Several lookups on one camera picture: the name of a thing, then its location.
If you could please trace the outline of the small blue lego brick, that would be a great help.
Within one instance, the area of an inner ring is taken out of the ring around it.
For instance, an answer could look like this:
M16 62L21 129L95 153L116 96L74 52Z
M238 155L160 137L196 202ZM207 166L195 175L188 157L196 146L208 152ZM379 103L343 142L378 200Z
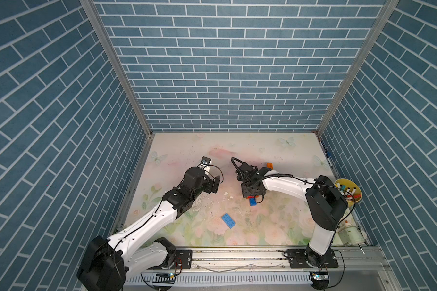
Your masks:
M255 198L250 198L249 199L249 203L250 203L250 206L256 206L257 205L257 202L256 202Z

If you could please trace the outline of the long blue lego brick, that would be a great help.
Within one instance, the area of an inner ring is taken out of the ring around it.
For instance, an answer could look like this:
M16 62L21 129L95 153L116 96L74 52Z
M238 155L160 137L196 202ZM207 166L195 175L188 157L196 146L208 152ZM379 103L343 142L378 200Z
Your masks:
M230 229L236 225L236 222L227 213L222 216L222 220Z

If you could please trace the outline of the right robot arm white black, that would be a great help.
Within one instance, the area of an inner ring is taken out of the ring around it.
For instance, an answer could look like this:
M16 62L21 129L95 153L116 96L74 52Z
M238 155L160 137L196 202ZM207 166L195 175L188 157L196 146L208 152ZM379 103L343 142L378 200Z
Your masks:
M298 178L269 167L259 169L235 157L231 163L241 182L243 197L263 198L268 191L275 191L307 202L315 226L305 258L310 266L322 267L330 257L336 229L348 209L346 198L330 178L323 175L315 179Z

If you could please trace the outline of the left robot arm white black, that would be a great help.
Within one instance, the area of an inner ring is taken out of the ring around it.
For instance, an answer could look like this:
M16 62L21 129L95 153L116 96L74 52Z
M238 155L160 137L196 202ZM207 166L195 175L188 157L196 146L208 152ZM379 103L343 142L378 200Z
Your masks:
M145 270L171 266L176 246L166 238L149 246L145 242L189 211L200 194L217 193L222 181L222 175L211 176L208 166L189 168L180 184L145 216L108 238L98 235L88 243L76 273L79 282L89 291L120 291L128 279Z

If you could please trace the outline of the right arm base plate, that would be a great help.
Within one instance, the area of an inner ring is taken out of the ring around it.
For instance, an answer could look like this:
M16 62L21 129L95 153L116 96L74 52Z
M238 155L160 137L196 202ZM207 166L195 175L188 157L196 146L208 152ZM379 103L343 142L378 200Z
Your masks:
M283 256L290 263L292 269L337 269L339 263L335 252L329 248L325 255L319 255L309 247L305 249L287 249Z

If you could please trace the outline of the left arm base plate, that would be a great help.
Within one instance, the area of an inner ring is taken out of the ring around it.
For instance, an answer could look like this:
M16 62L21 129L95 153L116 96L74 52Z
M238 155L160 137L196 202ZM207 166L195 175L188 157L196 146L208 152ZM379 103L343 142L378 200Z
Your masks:
M193 259L193 251L191 249L179 249L175 252L168 251L167 256L159 265L160 269L190 269Z

